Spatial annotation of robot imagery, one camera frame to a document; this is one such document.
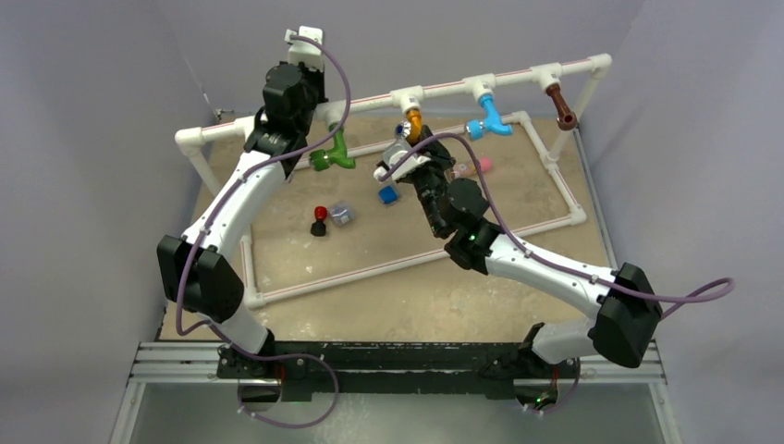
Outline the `orange water faucet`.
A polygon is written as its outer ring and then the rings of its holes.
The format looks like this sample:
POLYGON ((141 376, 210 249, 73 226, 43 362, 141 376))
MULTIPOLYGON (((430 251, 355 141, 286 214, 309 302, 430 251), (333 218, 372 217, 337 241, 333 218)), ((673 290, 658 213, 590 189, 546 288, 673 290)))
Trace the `orange water faucet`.
POLYGON ((404 139, 413 146, 420 141, 423 132, 423 118, 421 111, 413 107, 405 112, 405 119, 401 120, 395 128, 395 136, 404 139))

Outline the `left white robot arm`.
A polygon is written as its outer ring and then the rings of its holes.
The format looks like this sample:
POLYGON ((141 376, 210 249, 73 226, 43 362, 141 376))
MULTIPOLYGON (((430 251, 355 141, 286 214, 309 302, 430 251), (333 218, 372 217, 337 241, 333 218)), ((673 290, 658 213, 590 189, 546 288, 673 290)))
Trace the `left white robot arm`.
POLYGON ((195 223, 178 237, 165 235, 156 248, 167 299, 241 348, 239 365, 254 378, 275 369, 274 339, 244 302, 230 259, 264 202, 292 175, 325 100, 322 69, 286 62, 271 68, 235 171, 195 223))

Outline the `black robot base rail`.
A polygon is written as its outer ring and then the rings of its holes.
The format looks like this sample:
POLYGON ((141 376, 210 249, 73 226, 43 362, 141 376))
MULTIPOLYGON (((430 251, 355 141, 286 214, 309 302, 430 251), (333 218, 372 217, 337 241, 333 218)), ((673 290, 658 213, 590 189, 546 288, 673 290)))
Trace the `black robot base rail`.
POLYGON ((550 404, 557 385, 578 374, 569 358, 548 364, 528 342, 336 342, 273 340, 252 359, 218 350, 220 379, 267 379, 285 401, 316 393, 482 395, 550 404))

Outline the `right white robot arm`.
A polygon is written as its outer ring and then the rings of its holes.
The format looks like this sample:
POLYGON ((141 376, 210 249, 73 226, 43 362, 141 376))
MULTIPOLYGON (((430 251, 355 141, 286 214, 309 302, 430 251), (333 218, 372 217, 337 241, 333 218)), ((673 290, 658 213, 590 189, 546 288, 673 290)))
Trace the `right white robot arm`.
POLYGON ((541 376, 569 358, 598 354, 637 368, 663 317, 648 300, 653 288, 643 270, 588 265, 509 236, 485 214, 491 204, 473 179, 451 179, 455 160, 428 128, 424 147, 411 158, 408 124, 395 128, 394 153, 380 167, 397 166, 393 178, 413 186, 434 237, 445 241, 452 262, 483 275, 507 278, 543 291, 582 312, 581 319, 531 328, 519 352, 521 369, 541 376))

